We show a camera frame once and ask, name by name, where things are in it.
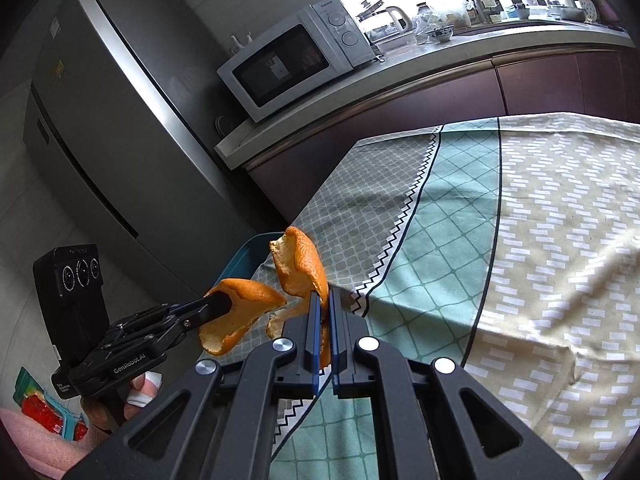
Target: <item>countertop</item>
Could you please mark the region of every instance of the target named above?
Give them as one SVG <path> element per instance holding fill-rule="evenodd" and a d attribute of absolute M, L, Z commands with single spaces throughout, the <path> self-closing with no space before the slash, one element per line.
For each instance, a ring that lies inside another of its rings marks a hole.
<path fill-rule="evenodd" d="M 503 52 L 567 44 L 634 47 L 624 32 L 570 22 L 454 36 L 448 43 L 419 45 L 400 54 L 386 56 L 385 62 L 370 62 L 293 102 L 260 123 L 248 119 L 226 136 L 216 146 L 216 151 L 229 168 L 238 168 L 309 123 L 383 89 L 437 72 L 439 68 L 462 65 Z"/>

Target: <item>microwave door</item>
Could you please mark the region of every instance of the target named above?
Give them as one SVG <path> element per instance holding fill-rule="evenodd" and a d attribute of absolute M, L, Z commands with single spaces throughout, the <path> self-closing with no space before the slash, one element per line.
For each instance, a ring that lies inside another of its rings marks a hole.
<path fill-rule="evenodd" d="M 231 77 L 220 75 L 254 121 L 351 70 L 311 6 L 280 22 L 236 57 Z"/>

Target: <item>microwave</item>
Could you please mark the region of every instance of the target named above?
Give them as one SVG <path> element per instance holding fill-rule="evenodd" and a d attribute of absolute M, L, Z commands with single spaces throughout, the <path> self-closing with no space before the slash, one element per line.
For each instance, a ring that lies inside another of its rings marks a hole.
<path fill-rule="evenodd" d="M 342 2 L 323 0 L 247 44 L 218 75 L 257 122 L 374 58 Z"/>

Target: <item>table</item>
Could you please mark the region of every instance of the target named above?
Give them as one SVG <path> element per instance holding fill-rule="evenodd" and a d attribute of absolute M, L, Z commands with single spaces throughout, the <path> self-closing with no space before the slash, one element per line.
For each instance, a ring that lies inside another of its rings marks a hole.
<path fill-rule="evenodd" d="M 373 137 L 294 225 L 372 335 L 462 363 L 604 478 L 640 425 L 639 142 L 639 125 L 578 114 Z M 280 290 L 271 258 L 254 279 Z M 221 361 L 265 342 L 265 324 Z M 368 400 L 330 390 L 283 406 L 271 478 L 378 477 Z"/>

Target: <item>microwave control panel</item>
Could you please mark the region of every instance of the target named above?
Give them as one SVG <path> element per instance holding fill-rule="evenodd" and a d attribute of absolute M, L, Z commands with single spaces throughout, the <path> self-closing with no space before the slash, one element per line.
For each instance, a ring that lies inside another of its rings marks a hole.
<path fill-rule="evenodd" d="M 351 66 L 358 66 L 375 58 L 369 40 L 340 0 L 323 0 L 316 3 L 313 9 L 340 45 Z"/>

